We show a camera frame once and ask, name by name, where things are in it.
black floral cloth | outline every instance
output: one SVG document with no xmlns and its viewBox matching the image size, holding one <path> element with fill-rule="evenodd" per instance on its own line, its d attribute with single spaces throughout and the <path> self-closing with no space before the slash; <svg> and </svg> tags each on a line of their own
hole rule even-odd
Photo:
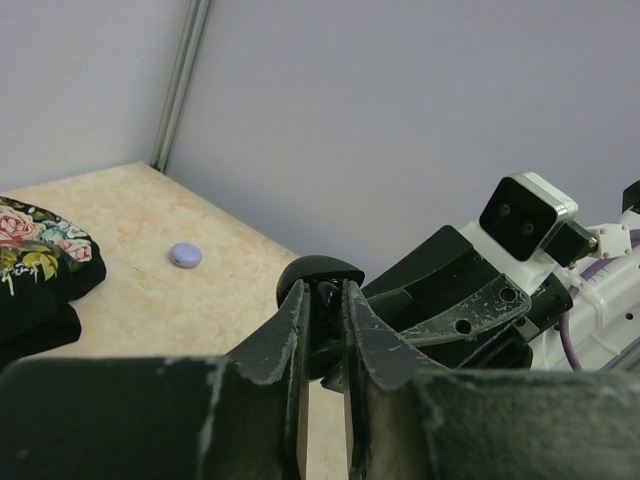
<svg viewBox="0 0 640 480">
<path fill-rule="evenodd" d="M 48 210 L 0 196 L 0 368 L 76 341 L 82 329 L 68 303 L 106 274 L 87 232 Z"/>
</svg>

purple button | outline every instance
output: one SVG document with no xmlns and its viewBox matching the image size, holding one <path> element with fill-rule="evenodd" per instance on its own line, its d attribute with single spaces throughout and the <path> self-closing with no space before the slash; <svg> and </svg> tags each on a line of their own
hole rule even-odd
<svg viewBox="0 0 640 480">
<path fill-rule="evenodd" d="M 202 252 L 192 243 L 176 243 L 169 252 L 169 258 L 179 267 L 194 268 L 202 261 Z"/>
</svg>

gray wall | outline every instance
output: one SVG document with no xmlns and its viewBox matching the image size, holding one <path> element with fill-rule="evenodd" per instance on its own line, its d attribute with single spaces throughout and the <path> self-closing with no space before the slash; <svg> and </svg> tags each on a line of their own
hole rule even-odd
<svg viewBox="0 0 640 480">
<path fill-rule="evenodd" d="M 0 1 L 0 191 L 151 156 L 189 0 Z"/>
<path fill-rule="evenodd" d="M 521 170 L 617 219 L 640 2 L 218 0 L 170 175 L 371 278 Z"/>
</svg>

black camera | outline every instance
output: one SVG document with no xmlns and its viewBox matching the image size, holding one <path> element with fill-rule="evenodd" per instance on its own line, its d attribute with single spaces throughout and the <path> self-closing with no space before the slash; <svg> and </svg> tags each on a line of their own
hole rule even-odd
<svg viewBox="0 0 640 480">
<path fill-rule="evenodd" d="M 533 172 L 503 178 L 480 227 L 516 260 L 526 261 L 578 214 L 578 204 Z"/>
</svg>

cable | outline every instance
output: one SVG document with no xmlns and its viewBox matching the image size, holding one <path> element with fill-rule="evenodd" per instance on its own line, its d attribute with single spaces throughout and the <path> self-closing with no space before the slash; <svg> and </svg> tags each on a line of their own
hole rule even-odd
<svg viewBox="0 0 640 480">
<path fill-rule="evenodd" d="M 631 248 L 635 249 L 640 246 L 640 229 L 631 230 L 629 232 L 629 236 L 631 237 Z M 582 272 L 582 278 L 585 281 L 593 278 L 596 273 L 602 270 L 604 267 L 609 265 L 615 258 L 605 258 L 597 260 L 590 265 L 584 272 Z M 569 289 L 569 294 L 571 298 L 575 298 L 578 294 L 578 289 L 576 287 L 571 287 Z M 567 362 L 571 368 L 575 371 L 582 371 L 582 364 L 580 363 L 580 359 L 576 354 L 575 349 L 573 348 L 573 344 L 571 343 L 571 335 L 569 333 L 569 312 L 566 312 L 562 317 L 560 317 L 560 342 L 562 343 L 562 349 L 564 350 L 564 354 L 567 357 Z"/>
</svg>

